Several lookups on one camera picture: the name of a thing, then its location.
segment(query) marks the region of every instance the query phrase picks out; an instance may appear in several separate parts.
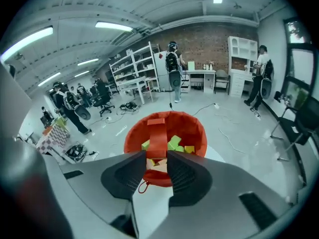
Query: white shelving unit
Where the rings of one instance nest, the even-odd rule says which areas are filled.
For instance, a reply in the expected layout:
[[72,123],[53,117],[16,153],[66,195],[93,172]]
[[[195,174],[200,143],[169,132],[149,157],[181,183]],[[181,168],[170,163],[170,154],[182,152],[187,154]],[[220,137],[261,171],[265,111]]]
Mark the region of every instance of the white shelving unit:
[[[249,39],[229,36],[228,53],[228,72],[231,74],[230,95],[240,97],[244,89],[245,81],[252,82],[253,62],[257,61],[258,43]],[[233,58],[246,60],[246,70],[232,68]]]
[[148,81],[152,81],[153,90],[160,91],[159,78],[154,61],[153,50],[159,50],[159,46],[149,44],[136,51],[130,51],[129,54],[114,64],[110,64],[111,72],[118,84],[145,76]]

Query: shoe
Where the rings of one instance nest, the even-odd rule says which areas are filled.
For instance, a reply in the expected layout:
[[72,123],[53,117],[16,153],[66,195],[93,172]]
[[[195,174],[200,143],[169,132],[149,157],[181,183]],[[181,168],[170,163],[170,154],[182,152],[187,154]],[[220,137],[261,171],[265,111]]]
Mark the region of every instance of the shoe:
[[250,102],[248,102],[248,100],[245,100],[244,103],[248,106],[250,106]]

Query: brick wall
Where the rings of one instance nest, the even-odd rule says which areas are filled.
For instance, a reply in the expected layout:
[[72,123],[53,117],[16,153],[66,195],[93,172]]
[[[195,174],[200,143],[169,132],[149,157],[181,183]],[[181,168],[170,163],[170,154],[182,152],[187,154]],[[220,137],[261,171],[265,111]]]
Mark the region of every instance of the brick wall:
[[[203,64],[214,61],[214,69],[224,69],[228,72],[228,42],[229,36],[237,36],[258,41],[257,28],[240,24],[209,22],[190,24],[162,31],[135,43],[130,49],[137,50],[150,41],[159,44],[161,50],[167,50],[170,41],[178,43],[183,59],[195,61],[195,68],[202,69]],[[240,68],[242,61],[236,60]]]

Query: hair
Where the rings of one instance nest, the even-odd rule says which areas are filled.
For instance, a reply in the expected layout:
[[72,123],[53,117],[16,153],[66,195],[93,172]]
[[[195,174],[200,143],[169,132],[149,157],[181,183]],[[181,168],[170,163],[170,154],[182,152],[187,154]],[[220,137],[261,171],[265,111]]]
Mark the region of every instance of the hair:
[[265,45],[260,45],[259,49],[263,49],[264,51],[268,52],[267,47]]

